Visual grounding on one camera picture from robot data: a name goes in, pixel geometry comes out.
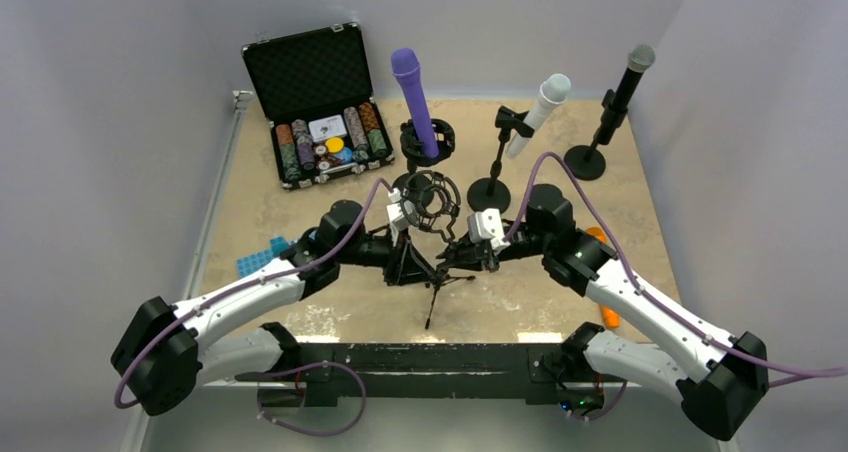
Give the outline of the black tripod shock mount stand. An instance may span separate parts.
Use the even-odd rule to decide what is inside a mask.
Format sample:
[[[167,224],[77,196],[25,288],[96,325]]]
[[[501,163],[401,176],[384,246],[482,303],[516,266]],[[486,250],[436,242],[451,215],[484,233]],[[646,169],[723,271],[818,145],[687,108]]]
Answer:
[[[451,191],[451,196],[453,197],[457,208],[452,212],[438,213],[438,210],[442,206],[442,201],[438,196],[436,196],[433,198],[431,204],[426,208],[427,212],[436,212],[436,215],[425,216],[423,213],[417,212],[419,217],[418,224],[411,225],[407,230],[402,232],[408,233],[411,237],[415,248],[418,250],[420,257],[423,259],[423,266],[427,265],[432,267],[438,274],[438,279],[432,284],[418,283],[418,285],[424,286],[431,293],[429,310],[427,312],[426,319],[424,320],[424,329],[426,331],[431,328],[435,305],[442,289],[454,283],[471,282],[475,279],[473,275],[457,274],[452,270],[444,271],[437,269],[436,256],[439,255],[449,243],[457,240],[457,234],[454,231],[454,228],[459,218],[462,201],[460,198],[459,188],[453,180],[441,172],[435,170],[430,171],[436,172],[439,176],[443,176],[447,179],[445,187]]]

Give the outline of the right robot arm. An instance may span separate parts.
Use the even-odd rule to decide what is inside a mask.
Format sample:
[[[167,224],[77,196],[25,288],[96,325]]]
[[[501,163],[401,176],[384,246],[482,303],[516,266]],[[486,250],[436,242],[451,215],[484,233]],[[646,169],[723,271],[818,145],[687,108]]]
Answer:
[[[508,260],[538,256],[548,276],[609,307],[650,339],[639,345],[593,323],[564,343],[561,364],[576,379],[613,375],[678,403],[702,432],[728,441],[769,390],[768,373],[742,359],[767,357],[751,332],[736,337],[683,308],[626,266],[609,245],[577,227],[559,188],[535,185],[525,217],[512,221],[496,208],[475,212],[468,231],[439,254],[442,266],[496,271]]]

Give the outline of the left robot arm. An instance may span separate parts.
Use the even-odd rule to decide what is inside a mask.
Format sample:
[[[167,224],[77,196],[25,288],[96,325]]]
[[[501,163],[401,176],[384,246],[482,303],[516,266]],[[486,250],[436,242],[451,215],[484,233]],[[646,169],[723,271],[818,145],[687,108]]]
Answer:
[[[393,193],[387,223],[367,231],[367,208],[340,200],[266,265],[236,282],[193,299],[143,302],[112,352],[120,376],[115,404],[162,415],[196,386],[245,373],[284,381],[299,368],[299,344],[277,323],[232,338],[230,332],[274,309],[296,304],[334,283],[344,264],[376,267],[389,285],[412,267],[418,281],[435,283],[436,271],[413,248],[408,231],[431,232],[435,211]]]

